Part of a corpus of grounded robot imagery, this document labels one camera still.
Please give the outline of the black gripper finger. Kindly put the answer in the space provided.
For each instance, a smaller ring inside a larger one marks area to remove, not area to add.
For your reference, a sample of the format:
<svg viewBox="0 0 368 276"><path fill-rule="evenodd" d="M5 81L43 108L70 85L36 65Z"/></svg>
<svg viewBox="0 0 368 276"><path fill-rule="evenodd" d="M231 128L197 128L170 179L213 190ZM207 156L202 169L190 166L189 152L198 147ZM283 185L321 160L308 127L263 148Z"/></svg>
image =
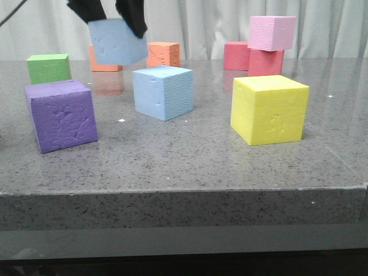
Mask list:
<svg viewBox="0 0 368 276"><path fill-rule="evenodd" d="M142 39L147 31L144 0L116 0L116 9L136 37Z"/></svg>
<svg viewBox="0 0 368 276"><path fill-rule="evenodd" d="M67 6L86 24L106 19L100 0L69 0Z"/></svg>

